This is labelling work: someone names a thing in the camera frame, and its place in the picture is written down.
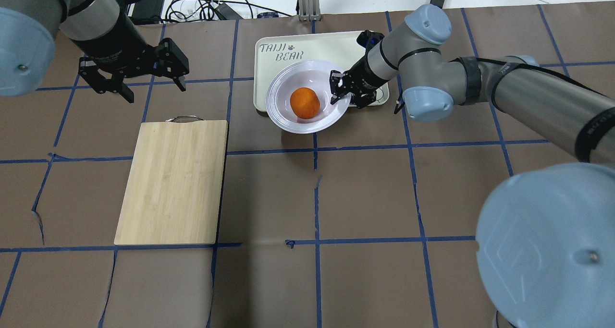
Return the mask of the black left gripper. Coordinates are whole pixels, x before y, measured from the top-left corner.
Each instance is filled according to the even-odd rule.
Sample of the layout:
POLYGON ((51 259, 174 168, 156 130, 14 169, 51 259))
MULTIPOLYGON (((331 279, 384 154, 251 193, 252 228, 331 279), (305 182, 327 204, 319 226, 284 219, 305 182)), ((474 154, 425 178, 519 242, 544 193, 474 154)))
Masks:
POLYGON ((169 78, 186 92, 189 59, 171 38, 163 38, 155 48, 142 39, 92 39, 79 41, 78 46, 86 54, 78 65, 79 76, 98 94, 119 94, 134 103, 134 93, 123 82, 124 77, 147 74, 169 78), (111 77, 106 78, 100 70, 111 77))

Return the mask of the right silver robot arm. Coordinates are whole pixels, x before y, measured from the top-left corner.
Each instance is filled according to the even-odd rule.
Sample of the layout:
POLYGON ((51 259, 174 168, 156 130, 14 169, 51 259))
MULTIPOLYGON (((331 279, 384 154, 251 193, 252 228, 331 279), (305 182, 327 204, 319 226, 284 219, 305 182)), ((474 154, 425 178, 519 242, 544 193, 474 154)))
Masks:
POLYGON ((493 326, 614 326, 614 100, 524 55, 445 62, 452 34, 442 9, 420 6, 388 35, 364 31, 366 52, 330 74, 329 103, 362 108, 396 76, 398 106, 419 122, 488 102, 576 158, 499 184, 480 212, 475 240, 493 326))

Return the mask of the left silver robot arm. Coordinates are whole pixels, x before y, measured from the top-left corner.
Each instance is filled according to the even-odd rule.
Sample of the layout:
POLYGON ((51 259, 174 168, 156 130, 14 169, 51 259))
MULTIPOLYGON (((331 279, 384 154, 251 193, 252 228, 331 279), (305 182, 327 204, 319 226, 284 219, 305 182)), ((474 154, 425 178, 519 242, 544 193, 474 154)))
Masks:
POLYGON ((40 88, 62 32, 84 53, 81 78, 96 93, 118 94, 134 102, 126 78, 171 79, 182 92, 189 60, 164 38, 149 45, 117 0, 0 0, 0 91, 3 97, 40 88))

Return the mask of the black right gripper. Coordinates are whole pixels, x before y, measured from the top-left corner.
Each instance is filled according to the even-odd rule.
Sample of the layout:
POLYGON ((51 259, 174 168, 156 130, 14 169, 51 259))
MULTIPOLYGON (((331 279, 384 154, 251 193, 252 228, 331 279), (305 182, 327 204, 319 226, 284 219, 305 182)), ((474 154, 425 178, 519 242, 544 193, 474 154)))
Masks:
POLYGON ((330 105, 336 104, 339 100, 351 94, 351 103, 357 109, 376 102, 376 89, 385 85, 390 78, 381 78, 371 69, 367 55, 363 55, 345 73, 331 70, 329 76, 330 84, 330 105))

